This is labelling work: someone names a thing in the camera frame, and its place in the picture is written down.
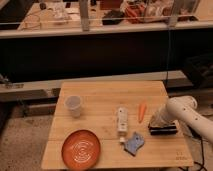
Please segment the white cloth-covered gripper tip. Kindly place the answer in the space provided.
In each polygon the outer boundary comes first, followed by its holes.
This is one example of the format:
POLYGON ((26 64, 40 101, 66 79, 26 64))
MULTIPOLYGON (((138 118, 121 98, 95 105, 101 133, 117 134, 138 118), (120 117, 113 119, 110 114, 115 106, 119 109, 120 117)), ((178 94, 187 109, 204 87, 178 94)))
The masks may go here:
POLYGON ((149 126, 163 128, 171 123, 171 118, 167 112, 166 106, 160 107, 151 117, 149 126))

